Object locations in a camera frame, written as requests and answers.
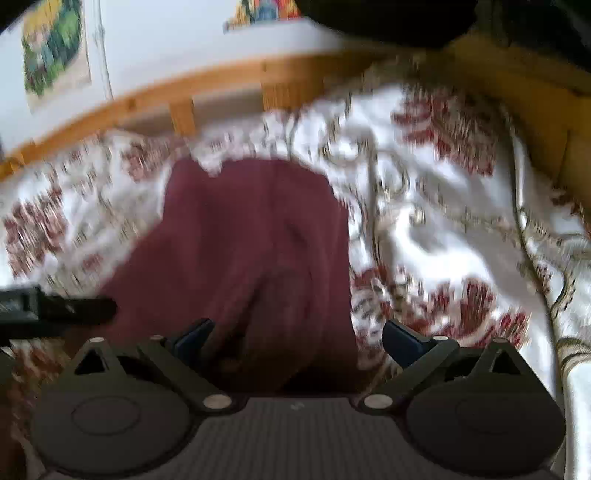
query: wooden headboard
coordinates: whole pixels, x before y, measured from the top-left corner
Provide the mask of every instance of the wooden headboard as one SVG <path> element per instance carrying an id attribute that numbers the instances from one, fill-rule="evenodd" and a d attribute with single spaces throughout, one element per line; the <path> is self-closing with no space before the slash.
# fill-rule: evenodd
<path id="1" fill-rule="evenodd" d="M 473 35 L 427 55 L 456 83 L 503 101 L 521 118 L 534 165 L 591 207 L 591 74 L 529 51 L 499 48 Z M 199 113 L 195 114 L 192 97 L 198 94 L 257 83 L 265 110 L 298 108 L 322 95 L 326 78 L 357 75 L 383 56 L 351 51 L 247 60 L 171 79 L 115 99 L 23 145 L 0 165 L 0 180 L 94 132 L 162 105 L 168 105 L 178 134 L 194 135 Z"/>

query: red floral pattern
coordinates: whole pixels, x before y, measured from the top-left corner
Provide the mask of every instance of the red floral pattern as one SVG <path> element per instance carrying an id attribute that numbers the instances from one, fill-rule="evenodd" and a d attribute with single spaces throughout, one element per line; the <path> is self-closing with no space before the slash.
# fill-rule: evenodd
<path id="1" fill-rule="evenodd" d="M 60 345 L 53 342 L 45 342 L 43 346 L 13 346 L 12 351 L 15 365 L 8 398 L 15 427 L 28 437 L 33 408 L 41 388 L 60 376 L 69 358 Z"/>
<path id="2" fill-rule="evenodd" d="M 495 337 L 521 346 L 529 315 L 522 310 L 496 310 L 496 294 L 491 287 L 478 278 L 468 278 L 460 298 L 455 298 L 449 283 L 443 283 L 429 294 L 427 301 L 411 300 L 404 305 L 400 319 L 416 332 L 445 335 L 463 346 L 483 347 Z"/>
<path id="3" fill-rule="evenodd" d="M 377 324 L 374 322 L 375 331 L 356 330 L 361 348 L 378 345 L 368 342 L 368 335 L 381 338 L 381 327 L 388 319 L 397 319 L 425 336 L 448 336 L 467 347 L 483 347 L 496 337 L 507 338 L 516 347 L 525 342 L 530 316 L 521 309 L 499 311 L 496 294 L 478 278 L 465 279 L 458 297 L 449 282 L 426 294 L 422 283 L 414 281 L 403 268 L 398 269 L 393 280 L 380 266 L 357 275 L 353 290 L 372 292 L 365 301 L 373 302 L 370 311 L 380 316 Z"/>
<path id="4" fill-rule="evenodd" d="M 121 152 L 121 158 L 127 163 L 127 173 L 134 182 L 153 178 L 164 165 L 171 153 L 168 142 L 145 139 L 143 142 L 131 142 L 129 149 Z"/>
<path id="5" fill-rule="evenodd" d="M 61 251 L 67 229 L 61 197 L 61 189 L 54 187 L 32 202 L 17 202 L 12 214 L 3 218 L 5 247 L 15 278 L 41 265 L 47 253 Z"/>
<path id="6" fill-rule="evenodd" d="M 439 160 L 449 160 L 469 173 L 491 176 L 495 168 L 496 136 L 484 118 L 471 113 L 469 101 L 445 88 L 413 88 L 402 112 L 392 122 L 406 129 L 404 141 L 433 145 Z"/>

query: maroon blanket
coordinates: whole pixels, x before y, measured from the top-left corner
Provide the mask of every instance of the maroon blanket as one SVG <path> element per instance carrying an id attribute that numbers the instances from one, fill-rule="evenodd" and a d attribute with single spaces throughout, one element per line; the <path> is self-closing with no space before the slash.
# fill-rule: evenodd
<path id="1" fill-rule="evenodd" d="M 174 168 L 162 222 L 104 286 L 132 342 L 208 317 L 209 378 L 230 391 L 359 391 L 346 209 L 327 180 L 285 161 Z"/>

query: poster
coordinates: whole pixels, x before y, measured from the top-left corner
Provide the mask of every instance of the poster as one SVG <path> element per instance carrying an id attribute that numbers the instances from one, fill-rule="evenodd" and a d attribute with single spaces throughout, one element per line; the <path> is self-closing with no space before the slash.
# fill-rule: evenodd
<path id="1" fill-rule="evenodd" d="M 224 24 L 224 30 L 300 17 L 294 0 L 240 0 L 236 14 Z"/>
<path id="2" fill-rule="evenodd" d="M 90 83 L 83 0 L 43 0 L 22 26 L 25 90 L 32 110 Z"/>

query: floral bedspread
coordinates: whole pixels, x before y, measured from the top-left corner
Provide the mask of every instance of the floral bedspread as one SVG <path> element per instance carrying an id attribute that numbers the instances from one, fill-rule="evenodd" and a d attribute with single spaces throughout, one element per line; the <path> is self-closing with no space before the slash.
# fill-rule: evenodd
<path id="1" fill-rule="evenodd" d="M 374 67 L 325 100 L 190 141 L 190 151 L 211 175 L 228 158 L 256 156 L 329 179 L 349 209 L 358 368 L 381 366 L 368 388 L 396 372 L 381 344 L 389 318 L 464 346 L 506 337 L 565 404 L 566 468 L 555 470 L 587 479 L 591 254 L 582 210 L 534 173 L 507 114 L 409 70 Z M 111 132 L 5 182 L 2 286 L 95 291 L 160 218 L 185 148 Z M 19 377 L 17 399 L 33 401 L 43 365 L 57 361 L 59 348 L 48 345 L 45 357 L 20 353 L 35 373 Z M 26 430 L 27 414 L 15 411 Z"/>

